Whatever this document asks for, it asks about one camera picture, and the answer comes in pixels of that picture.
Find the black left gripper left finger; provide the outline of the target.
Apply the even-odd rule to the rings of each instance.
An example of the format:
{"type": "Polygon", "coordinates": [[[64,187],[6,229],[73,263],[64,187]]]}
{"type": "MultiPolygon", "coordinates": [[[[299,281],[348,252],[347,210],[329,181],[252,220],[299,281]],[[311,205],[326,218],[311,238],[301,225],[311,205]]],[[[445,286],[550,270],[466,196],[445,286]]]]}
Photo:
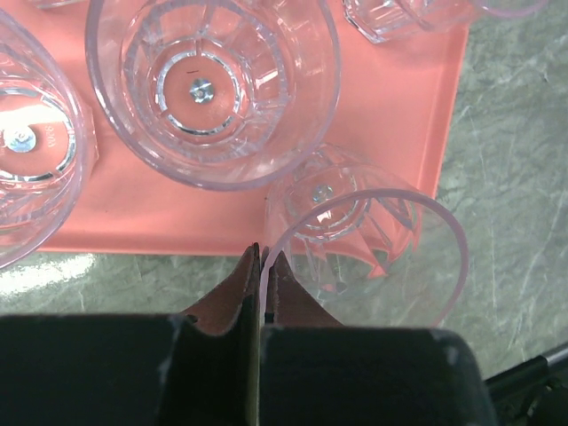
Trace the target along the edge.
{"type": "Polygon", "coordinates": [[[256,423],[260,254],[180,313],[4,315],[4,425],[256,423]]]}

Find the clear glass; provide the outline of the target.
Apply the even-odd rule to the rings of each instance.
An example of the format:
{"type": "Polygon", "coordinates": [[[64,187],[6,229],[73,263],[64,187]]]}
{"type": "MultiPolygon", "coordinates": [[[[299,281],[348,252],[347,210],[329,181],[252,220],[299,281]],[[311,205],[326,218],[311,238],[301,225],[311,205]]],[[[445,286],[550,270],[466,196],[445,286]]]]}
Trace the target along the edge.
{"type": "Polygon", "coordinates": [[[428,195],[333,145],[265,202],[263,317],[280,324],[436,327],[468,274],[465,232],[428,195]]]}
{"type": "Polygon", "coordinates": [[[164,176],[213,191],[297,167],[340,93],[324,1],[92,1],[85,55],[119,139],[164,176]]]}
{"type": "Polygon", "coordinates": [[[443,32],[479,18],[530,17],[545,1],[471,0],[346,0],[343,14],[370,43],[379,44],[414,34],[443,32]]]}
{"type": "Polygon", "coordinates": [[[2,11],[2,267],[58,231],[97,158],[90,109],[44,46],[2,11]]]}

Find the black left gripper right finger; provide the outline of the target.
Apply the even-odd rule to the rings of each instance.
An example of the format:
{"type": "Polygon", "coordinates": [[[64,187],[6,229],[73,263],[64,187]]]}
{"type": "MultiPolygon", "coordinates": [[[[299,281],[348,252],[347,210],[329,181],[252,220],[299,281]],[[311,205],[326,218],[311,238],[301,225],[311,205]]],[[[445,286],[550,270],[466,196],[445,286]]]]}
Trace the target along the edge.
{"type": "Polygon", "coordinates": [[[494,425],[463,339],[438,328],[346,327],[278,255],[263,265],[263,425],[494,425]]]}

